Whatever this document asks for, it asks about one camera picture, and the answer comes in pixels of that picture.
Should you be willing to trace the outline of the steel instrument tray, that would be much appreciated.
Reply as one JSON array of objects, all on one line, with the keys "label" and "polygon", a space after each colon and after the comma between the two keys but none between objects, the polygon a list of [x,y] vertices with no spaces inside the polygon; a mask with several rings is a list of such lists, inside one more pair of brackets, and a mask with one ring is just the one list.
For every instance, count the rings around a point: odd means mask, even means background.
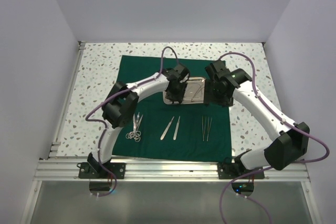
[{"label": "steel instrument tray", "polygon": [[[204,100],[204,87],[205,87],[204,77],[190,77],[187,80],[187,87],[185,90],[182,105],[187,104],[203,104]],[[166,92],[163,91],[163,102],[168,105],[179,104],[177,102],[173,103],[165,98]]]}]

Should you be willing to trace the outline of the steel scalpel handle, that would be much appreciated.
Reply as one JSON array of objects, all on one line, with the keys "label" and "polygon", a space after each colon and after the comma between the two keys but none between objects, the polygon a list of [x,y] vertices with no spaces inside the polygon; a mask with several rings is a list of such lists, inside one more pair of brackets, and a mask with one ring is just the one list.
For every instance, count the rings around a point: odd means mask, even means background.
[{"label": "steel scalpel handle", "polygon": [[177,134],[178,134],[178,131],[179,131],[179,125],[180,125],[180,116],[178,117],[177,119],[177,123],[176,123],[176,126],[175,126],[175,131],[174,131],[174,135],[173,135],[173,140],[175,141],[177,139]]},{"label": "steel scalpel handle", "polygon": [[175,118],[175,116],[173,116],[173,117],[171,118],[171,120],[169,121],[169,123],[167,124],[165,130],[163,131],[163,133],[162,133],[162,135],[161,135],[161,137],[160,137],[160,140],[163,140],[163,139],[165,138],[165,136],[166,136],[166,134],[167,134],[167,132],[168,132],[168,130],[169,130],[171,124],[173,123],[174,118]]}]

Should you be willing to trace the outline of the green surgical cloth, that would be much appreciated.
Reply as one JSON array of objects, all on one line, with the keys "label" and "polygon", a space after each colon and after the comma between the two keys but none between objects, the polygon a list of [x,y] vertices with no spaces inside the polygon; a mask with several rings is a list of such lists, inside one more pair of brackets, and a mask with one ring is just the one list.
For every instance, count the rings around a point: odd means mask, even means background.
[{"label": "green surgical cloth", "polygon": [[[190,71],[190,77],[202,77],[208,61],[161,61],[154,57],[123,56],[118,82],[133,83],[143,80],[160,69],[176,67],[181,63]],[[122,128],[112,150],[112,155],[164,159],[174,161],[216,162],[232,158],[228,107],[205,104],[168,105],[163,102],[163,92],[156,93],[137,105],[135,115],[143,115],[140,125],[141,140],[126,139],[132,131],[132,121]],[[175,116],[165,138],[160,137],[171,118]],[[180,118],[177,139],[173,140],[177,119]],[[209,141],[202,141],[202,116],[212,118]]]}]

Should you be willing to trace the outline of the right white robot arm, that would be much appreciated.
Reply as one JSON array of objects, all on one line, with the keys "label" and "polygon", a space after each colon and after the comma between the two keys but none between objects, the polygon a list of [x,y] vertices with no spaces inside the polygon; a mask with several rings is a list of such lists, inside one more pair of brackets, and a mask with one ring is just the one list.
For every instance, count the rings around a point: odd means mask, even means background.
[{"label": "right white robot arm", "polygon": [[205,67],[209,78],[205,81],[204,104],[232,106],[234,101],[244,106],[264,128],[272,143],[265,148],[245,151],[224,170],[246,178],[253,170],[271,166],[282,170],[307,152],[309,127],[296,123],[282,114],[254,87],[252,77],[243,69],[230,71],[225,62],[214,61]]}]

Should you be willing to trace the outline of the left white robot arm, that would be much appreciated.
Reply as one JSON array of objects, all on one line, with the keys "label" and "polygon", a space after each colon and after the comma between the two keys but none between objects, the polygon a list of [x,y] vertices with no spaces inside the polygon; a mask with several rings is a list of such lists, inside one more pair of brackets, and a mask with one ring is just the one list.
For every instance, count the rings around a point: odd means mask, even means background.
[{"label": "left white robot arm", "polygon": [[104,124],[96,150],[87,159],[92,174],[97,178],[108,174],[115,178],[108,163],[118,135],[132,121],[138,103],[159,92],[165,92],[171,101],[181,103],[189,77],[190,71],[179,63],[174,68],[161,68],[137,82],[116,82],[107,98],[86,116],[88,122]]}]

